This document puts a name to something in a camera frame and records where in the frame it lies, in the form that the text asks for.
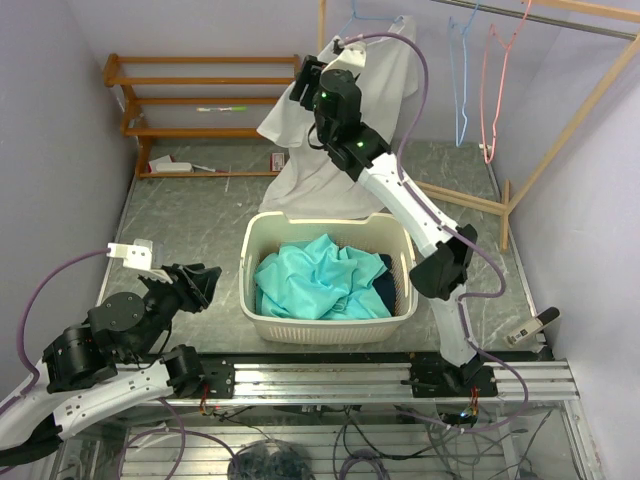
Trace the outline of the teal t shirt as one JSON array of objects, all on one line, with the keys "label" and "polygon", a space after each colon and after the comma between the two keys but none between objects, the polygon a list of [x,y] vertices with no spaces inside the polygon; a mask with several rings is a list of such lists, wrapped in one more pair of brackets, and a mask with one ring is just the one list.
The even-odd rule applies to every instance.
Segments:
[{"label": "teal t shirt", "polygon": [[340,247],[327,234],[285,243],[256,268],[256,313],[324,321],[389,318],[372,286],[386,270],[379,255]]}]

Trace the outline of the navy blue t shirt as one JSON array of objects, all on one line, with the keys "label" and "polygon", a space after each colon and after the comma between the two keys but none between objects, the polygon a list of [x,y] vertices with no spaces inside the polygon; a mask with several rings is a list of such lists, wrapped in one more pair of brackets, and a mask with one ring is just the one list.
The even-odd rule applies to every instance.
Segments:
[{"label": "navy blue t shirt", "polygon": [[393,317],[396,306],[396,287],[392,272],[392,258],[387,254],[380,254],[379,257],[386,270],[373,281],[372,286],[389,311],[389,316]]}]

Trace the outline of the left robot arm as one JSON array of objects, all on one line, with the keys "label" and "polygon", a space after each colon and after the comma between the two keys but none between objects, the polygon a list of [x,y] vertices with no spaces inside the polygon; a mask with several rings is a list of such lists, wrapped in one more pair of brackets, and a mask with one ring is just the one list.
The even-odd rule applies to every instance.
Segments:
[{"label": "left robot arm", "polygon": [[144,357],[178,312],[209,307],[221,270],[202,264],[162,270],[163,279],[142,280],[144,296],[108,297],[44,349],[34,371],[1,404],[2,466],[44,458],[64,440],[141,403],[202,389],[204,369],[194,347]]}]

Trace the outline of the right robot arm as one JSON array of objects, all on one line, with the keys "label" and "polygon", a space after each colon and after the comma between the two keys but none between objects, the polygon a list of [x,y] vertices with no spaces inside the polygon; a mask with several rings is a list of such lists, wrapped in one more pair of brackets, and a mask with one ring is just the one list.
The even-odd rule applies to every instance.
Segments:
[{"label": "right robot arm", "polygon": [[361,91],[344,55],[330,64],[304,58],[289,98],[314,115],[311,146],[373,194],[395,216],[423,257],[409,273],[431,305],[440,337],[441,384],[465,394],[483,365],[463,296],[477,232],[459,226],[405,173],[390,144],[362,120]]}]

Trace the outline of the white t shirt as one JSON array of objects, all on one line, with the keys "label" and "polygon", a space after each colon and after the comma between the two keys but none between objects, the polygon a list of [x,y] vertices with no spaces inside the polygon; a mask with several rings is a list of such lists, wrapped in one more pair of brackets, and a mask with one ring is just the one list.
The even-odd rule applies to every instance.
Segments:
[{"label": "white t shirt", "polygon": [[[389,38],[369,43],[366,52],[357,81],[363,94],[363,121],[389,142],[403,99],[418,89],[415,56],[409,46]],[[383,204],[340,171],[326,152],[309,146],[313,114],[289,99],[292,89],[286,88],[258,127],[262,137],[289,153],[259,211],[281,211],[290,218],[358,219],[382,210]]]}]

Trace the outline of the blue hanger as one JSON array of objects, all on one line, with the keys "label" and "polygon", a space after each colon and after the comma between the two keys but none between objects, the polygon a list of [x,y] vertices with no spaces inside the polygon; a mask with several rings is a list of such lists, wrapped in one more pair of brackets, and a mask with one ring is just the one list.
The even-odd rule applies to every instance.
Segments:
[{"label": "blue hanger", "polygon": [[358,1],[350,1],[351,15],[349,18],[349,24],[355,21],[375,21],[375,22],[392,22],[398,23],[404,19],[402,15],[397,16],[380,16],[380,15],[365,15],[359,11]]},{"label": "blue hanger", "polygon": [[447,38],[449,46],[449,60],[454,99],[454,141],[460,147],[465,140],[469,118],[467,115],[468,102],[468,49],[467,39],[479,8],[476,1],[468,20],[459,23],[449,17]]}]

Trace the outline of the pink wire hanger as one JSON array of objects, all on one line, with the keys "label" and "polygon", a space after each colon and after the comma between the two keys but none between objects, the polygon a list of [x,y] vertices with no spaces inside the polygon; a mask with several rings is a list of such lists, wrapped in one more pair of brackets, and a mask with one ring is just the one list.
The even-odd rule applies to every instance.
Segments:
[{"label": "pink wire hanger", "polygon": [[[533,2],[522,1],[522,4],[525,8],[519,23],[510,35],[503,37],[495,24],[491,24],[487,32],[479,87],[480,133],[486,165],[490,165],[496,155],[498,124],[511,51],[529,17]],[[501,54],[501,63],[497,68],[493,68],[489,62],[493,47]]]}]

